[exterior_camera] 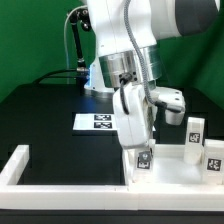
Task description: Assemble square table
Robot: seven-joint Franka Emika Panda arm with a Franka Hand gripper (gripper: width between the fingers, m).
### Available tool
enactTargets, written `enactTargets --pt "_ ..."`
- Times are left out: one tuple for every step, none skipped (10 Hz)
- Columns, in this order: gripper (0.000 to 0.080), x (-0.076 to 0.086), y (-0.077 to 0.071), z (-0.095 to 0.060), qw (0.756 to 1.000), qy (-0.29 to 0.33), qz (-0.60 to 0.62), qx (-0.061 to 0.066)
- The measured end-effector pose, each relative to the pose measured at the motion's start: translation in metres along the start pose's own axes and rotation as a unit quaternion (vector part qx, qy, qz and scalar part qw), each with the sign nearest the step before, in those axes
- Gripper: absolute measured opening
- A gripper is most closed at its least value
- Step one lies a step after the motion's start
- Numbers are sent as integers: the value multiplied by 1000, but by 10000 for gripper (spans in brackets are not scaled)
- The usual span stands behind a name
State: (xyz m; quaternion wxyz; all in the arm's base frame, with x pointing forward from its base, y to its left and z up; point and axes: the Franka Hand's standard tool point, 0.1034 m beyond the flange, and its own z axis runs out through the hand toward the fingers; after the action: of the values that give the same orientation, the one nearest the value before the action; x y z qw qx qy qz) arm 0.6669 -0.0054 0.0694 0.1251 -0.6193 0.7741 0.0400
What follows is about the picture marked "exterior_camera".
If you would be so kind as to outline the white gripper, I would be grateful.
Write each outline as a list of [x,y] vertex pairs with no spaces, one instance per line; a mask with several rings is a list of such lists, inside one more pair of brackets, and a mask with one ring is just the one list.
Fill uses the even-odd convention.
[[[145,148],[152,138],[153,112],[145,99],[142,85],[129,83],[124,87],[124,98],[129,114],[123,110],[120,91],[113,95],[113,111],[117,127],[118,139],[123,149]],[[139,153],[140,163],[152,160],[150,151]]]

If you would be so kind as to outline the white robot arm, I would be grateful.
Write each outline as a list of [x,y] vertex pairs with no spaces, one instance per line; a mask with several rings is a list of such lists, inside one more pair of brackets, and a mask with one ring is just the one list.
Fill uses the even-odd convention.
[[149,167],[157,111],[178,125],[185,100],[176,89],[158,87],[162,75],[157,42],[204,32],[220,10],[220,0],[85,0],[96,35],[96,59],[103,83],[113,88],[113,112],[120,145],[137,152]]

